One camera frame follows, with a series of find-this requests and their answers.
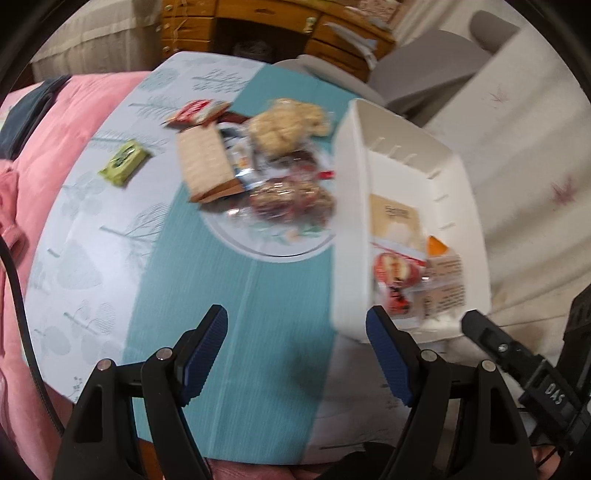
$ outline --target white curtain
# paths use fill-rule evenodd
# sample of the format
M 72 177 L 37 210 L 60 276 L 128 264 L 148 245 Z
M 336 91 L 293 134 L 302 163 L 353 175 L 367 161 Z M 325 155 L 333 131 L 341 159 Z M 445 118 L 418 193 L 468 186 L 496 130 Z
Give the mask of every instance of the white curtain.
M 470 19 L 478 10 L 493 13 L 518 27 L 526 23 L 504 0 L 415 0 L 394 28 L 394 37 L 399 45 L 404 45 L 436 28 L 470 39 Z
M 426 126 L 461 156 L 488 252 L 493 319 L 546 355 L 591 283 L 591 106 L 524 27 Z M 454 340 L 456 349 L 468 348 Z

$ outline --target brown cracker package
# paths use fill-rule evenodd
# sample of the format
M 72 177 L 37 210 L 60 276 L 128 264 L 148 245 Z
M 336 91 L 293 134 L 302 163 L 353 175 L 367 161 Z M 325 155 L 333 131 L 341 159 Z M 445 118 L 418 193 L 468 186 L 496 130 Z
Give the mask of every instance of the brown cracker package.
M 177 135 L 177 146 L 190 202 L 208 203 L 244 192 L 228 162 L 216 125 L 183 130 Z

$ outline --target dark blue cloth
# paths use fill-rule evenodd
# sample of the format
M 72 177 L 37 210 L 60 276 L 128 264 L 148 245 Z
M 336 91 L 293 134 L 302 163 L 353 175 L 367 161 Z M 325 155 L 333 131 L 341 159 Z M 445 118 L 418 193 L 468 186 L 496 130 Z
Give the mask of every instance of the dark blue cloth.
M 0 130 L 0 158 L 16 160 L 71 75 L 45 80 L 12 107 Z

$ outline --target wooden cabinet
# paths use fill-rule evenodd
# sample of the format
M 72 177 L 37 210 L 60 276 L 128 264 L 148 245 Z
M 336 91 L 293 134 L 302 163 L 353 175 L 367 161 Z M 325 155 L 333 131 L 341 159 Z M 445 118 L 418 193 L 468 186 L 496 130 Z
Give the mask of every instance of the wooden cabinet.
M 174 31 L 177 38 L 188 40 L 209 40 L 212 35 L 212 17 L 174 17 L 163 18 L 162 38 L 174 38 Z
M 358 27 L 357 25 L 353 25 L 352 23 L 349 23 L 345 20 L 341 20 L 340 18 L 333 17 L 331 15 L 322 15 L 322 17 L 320 17 L 320 20 L 318 20 L 318 24 L 316 26 L 316 29 L 314 30 L 314 34 L 312 35 L 312 38 L 315 38 L 316 40 L 322 41 L 324 43 L 328 43 L 329 45 L 332 45 L 333 47 L 340 48 L 341 50 L 352 53 L 353 55 L 356 55 L 358 57 L 361 56 L 361 53 L 359 52 L 359 50 L 357 50 L 349 42 L 347 42 L 347 41 L 343 40 L 341 37 L 339 37 L 335 33 L 335 31 L 327 25 L 328 23 L 335 23 L 338 25 L 342 25 L 343 27 L 354 31 L 355 33 L 361 35 L 364 38 L 368 38 L 370 40 L 375 40 L 376 41 L 375 56 L 377 59 L 380 59 L 384 55 L 390 53 L 390 51 L 392 50 L 392 48 L 394 46 L 393 43 L 388 43 L 388 42 L 382 40 L 378 35 L 376 35 L 372 31 Z
M 207 40 L 183 40 L 179 39 L 176 42 L 171 38 L 163 38 L 162 40 L 162 58 L 166 60 L 168 57 L 174 55 L 178 51 L 209 51 L 210 41 Z
M 313 55 L 322 60 L 337 66 L 341 70 L 356 76 L 364 82 L 368 81 L 369 67 L 364 59 L 356 57 L 346 51 L 340 50 L 332 45 L 319 42 L 317 40 L 310 40 L 306 44 L 304 53 Z
M 219 0 L 216 16 L 310 34 L 320 14 L 311 8 L 277 0 Z
M 162 17 L 212 17 L 216 0 L 163 0 Z
M 343 5 L 324 0 L 163 0 L 162 3 L 162 56 L 167 59 L 180 50 L 211 51 L 215 29 L 235 20 L 279 27 L 291 32 L 293 48 L 283 58 L 300 53 L 314 55 L 336 65 L 344 71 L 367 81 L 369 68 L 361 53 L 341 39 L 327 24 L 336 23 L 355 33 L 376 41 L 375 55 L 378 59 L 388 54 L 395 46 L 394 39 L 385 31 L 367 22 L 364 17 L 352 13 Z M 267 31 L 262 38 L 276 40 L 277 31 Z M 228 53 L 228 46 L 216 41 L 216 51 Z

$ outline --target teal tablecloth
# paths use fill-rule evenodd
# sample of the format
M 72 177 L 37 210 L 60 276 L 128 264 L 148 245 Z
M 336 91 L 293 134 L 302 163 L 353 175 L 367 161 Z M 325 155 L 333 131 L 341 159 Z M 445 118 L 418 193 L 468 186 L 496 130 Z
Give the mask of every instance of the teal tablecloth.
M 263 111 L 274 98 L 313 102 L 338 122 L 355 96 L 312 77 L 264 66 L 232 109 Z M 330 141 L 319 141 L 330 150 Z M 329 323 L 332 249 L 267 263 L 221 243 L 181 187 L 141 280 L 124 362 L 141 361 L 194 328 L 211 304 L 229 332 L 200 397 L 184 409 L 205 456 L 297 463 L 310 438 L 335 341 Z M 142 409 L 138 431 L 149 438 Z

